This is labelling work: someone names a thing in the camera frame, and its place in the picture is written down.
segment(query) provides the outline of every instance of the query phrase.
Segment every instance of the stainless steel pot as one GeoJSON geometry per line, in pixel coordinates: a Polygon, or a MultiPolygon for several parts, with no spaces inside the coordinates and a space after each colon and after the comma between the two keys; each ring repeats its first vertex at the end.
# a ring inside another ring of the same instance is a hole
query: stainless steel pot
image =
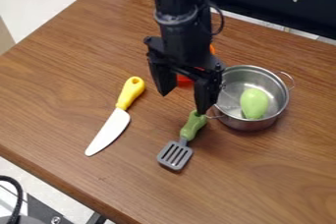
{"type": "Polygon", "coordinates": [[[284,72],[293,83],[289,88],[274,73],[252,65],[237,65],[229,67],[223,74],[223,89],[219,93],[218,101],[213,111],[225,125],[241,131],[257,131],[271,126],[285,110],[289,101],[289,90],[294,87],[293,78],[284,72]],[[263,90],[269,100],[266,113],[261,119],[244,118],[240,106],[240,98],[248,88],[263,90]]]}

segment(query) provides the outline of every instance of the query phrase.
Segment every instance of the cable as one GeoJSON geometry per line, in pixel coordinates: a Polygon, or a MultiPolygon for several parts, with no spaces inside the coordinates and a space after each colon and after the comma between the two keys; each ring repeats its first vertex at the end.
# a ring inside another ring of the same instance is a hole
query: cable
{"type": "Polygon", "coordinates": [[[205,0],[205,3],[206,3],[206,6],[203,6],[201,9],[203,9],[203,8],[205,8],[205,7],[211,7],[211,8],[213,8],[214,10],[216,10],[216,12],[218,13],[218,15],[219,15],[219,17],[220,17],[220,26],[219,26],[219,28],[218,28],[218,30],[217,30],[216,32],[211,32],[211,31],[209,31],[208,28],[206,28],[204,24],[201,24],[201,28],[202,28],[205,32],[207,32],[207,33],[211,34],[212,36],[214,36],[214,35],[219,34],[219,33],[224,29],[224,26],[225,26],[225,18],[224,18],[224,15],[223,15],[222,11],[220,10],[220,8],[219,8],[216,4],[214,4],[213,2],[211,2],[211,1],[209,1],[209,0],[205,0]]]}
{"type": "Polygon", "coordinates": [[[14,207],[14,211],[13,211],[11,217],[8,219],[7,224],[19,224],[20,210],[21,210],[21,206],[22,206],[23,200],[24,200],[23,188],[20,186],[19,182],[17,182],[15,179],[13,179],[11,177],[0,175],[0,181],[5,181],[5,182],[8,182],[8,183],[12,184],[18,192],[17,204],[14,207]]]}
{"type": "Polygon", "coordinates": [[[220,8],[213,2],[207,0],[207,4],[209,5],[209,7],[213,8],[214,10],[217,11],[219,17],[220,17],[220,26],[218,28],[218,30],[216,32],[213,32],[212,35],[217,35],[219,34],[223,29],[224,29],[224,26],[225,26],[225,18],[224,18],[224,15],[222,13],[222,11],[220,10],[220,8]]]}

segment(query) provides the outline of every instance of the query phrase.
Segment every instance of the gray spatula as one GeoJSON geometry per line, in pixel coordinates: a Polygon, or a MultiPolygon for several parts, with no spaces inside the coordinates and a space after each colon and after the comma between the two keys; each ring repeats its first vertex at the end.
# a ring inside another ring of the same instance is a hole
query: gray spatula
{"type": "Polygon", "coordinates": [[[193,155],[187,143],[193,140],[196,133],[206,125],[206,116],[198,115],[194,110],[189,115],[187,124],[181,129],[179,141],[169,141],[157,155],[157,161],[165,168],[175,172],[181,171],[193,155]]]}

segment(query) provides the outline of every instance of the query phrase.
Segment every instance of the yellow knife handle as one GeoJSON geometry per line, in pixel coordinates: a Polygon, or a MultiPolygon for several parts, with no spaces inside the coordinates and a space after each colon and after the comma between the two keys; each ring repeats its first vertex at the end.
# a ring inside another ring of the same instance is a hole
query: yellow knife handle
{"type": "Polygon", "coordinates": [[[123,87],[122,92],[119,95],[117,108],[127,110],[131,106],[134,100],[137,99],[144,91],[144,81],[138,77],[129,78],[123,87]]]}

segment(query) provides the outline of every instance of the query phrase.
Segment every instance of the floor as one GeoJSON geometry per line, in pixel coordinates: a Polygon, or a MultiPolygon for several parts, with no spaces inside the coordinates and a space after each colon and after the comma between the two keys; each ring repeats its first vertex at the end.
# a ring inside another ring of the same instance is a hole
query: floor
{"type": "MultiPolygon", "coordinates": [[[[0,16],[18,43],[75,1],[76,0],[0,0],[0,16]]],[[[230,12],[225,12],[225,15],[275,29],[285,29],[281,26],[230,12]]],[[[291,32],[312,39],[318,38],[317,35],[293,29],[291,29],[291,32]]],[[[332,40],[327,40],[326,42],[335,43],[335,41],[332,40]]],[[[92,214],[92,210],[89,208],[60,193],[1,157],[0,174],[16,178],[23,185],[25,191],[54,208],[56,211],[61,212],[76,224],[84,224],[92,214]]]]}

